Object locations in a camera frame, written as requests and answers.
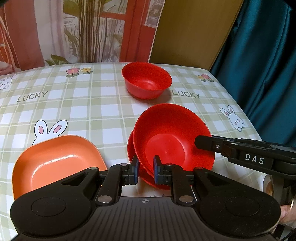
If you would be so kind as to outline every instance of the cartoon bunny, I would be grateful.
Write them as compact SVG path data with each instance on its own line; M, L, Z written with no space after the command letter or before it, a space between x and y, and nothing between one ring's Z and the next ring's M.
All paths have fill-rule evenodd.
M44 120L38 120L34 128L36 139L33 141L32 145L58 137L65 131L67 125L68 122L66 120L60 120L47 132L46 122Z
M222 112L223 115L225 115L227 118L229 118L231 124L233 125L233 127L235 129L237 129L239 132L242 131L242 128L245 128L245 124L244 122L242 121L241 118L239 118L235 113L234 113L234 110L233 108L229 105L227 106L228 108L228 111L223 109L223 108L220 108L220 111Z
M13 76L10 76L10 77L5 77L4 79L2 79L0 81L0 90L7 89L12 84L12 78L15 76L16 76L16 74Z

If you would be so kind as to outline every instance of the ribbed black surface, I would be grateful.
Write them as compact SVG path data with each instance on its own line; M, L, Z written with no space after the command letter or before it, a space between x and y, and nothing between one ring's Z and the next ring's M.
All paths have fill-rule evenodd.
M40 241L19 235L13 241ZM170 197L121 197L98 208L80 229L47 241L234 241L213 232L190 207L175 205ZM271 235L253 241L275 241Z

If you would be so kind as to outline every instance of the checkered tablecloth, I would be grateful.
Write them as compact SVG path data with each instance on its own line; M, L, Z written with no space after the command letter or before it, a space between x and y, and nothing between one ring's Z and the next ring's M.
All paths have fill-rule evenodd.
M44 120L48 130L56 122L67 120L61 135L73 134L90 140L108 168L129 162L126 146L136 120L148 107L158 103L174 103L190 109L206 123L213 135L260 140L241 108L210 72L159 65L172 76L172 86L159 98L145 101L137 100L127 92L121 75L124 65L95 63L37 68L18 73L11 82L8 78L1 87L0 240L10 240L16 235L9 217L13 203L12 170L20 154L35 140L34 126L38 120ZM244 122L241 131L226 115L234 114L232 111ZM221 155L216 155L213 170L262 189L264 174L231 164ZM156 190L139 180L136 186L125 186L123 194L161 196L168 192Z

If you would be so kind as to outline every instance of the teal curtain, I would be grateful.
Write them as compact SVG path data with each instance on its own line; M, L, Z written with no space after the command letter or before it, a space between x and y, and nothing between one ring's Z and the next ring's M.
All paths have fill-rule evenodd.
M244 0L210 71L262 140L296 146L296 17L283 0Z

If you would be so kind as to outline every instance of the red bowl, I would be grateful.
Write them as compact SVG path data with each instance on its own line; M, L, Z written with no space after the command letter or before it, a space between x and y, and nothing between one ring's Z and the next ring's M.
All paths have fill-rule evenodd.
M206 124L193 112L176 104L158 104L138 118L133 145L144 169L153 175L153 157L163 164L173 163L192 171L195 167L211 169L215 153L197 149L198 135L211 136Z
M172 77L163 68L144 62L129 63L122 76L128 92L140 99L154 99L172 84Z
M133 147L133 131L130 134L130 137L128 138L128 158L130 162L132 161L134 155L136 154L135 148ZM155 187L155 188L160 188L163 190L170 190L170 187L167 185L156 185L154 182L154 178L151 177L146 170L143 168L143 166L140 164L140 169L139 169L139 176L144 180L144 182L148 183L149 185Z

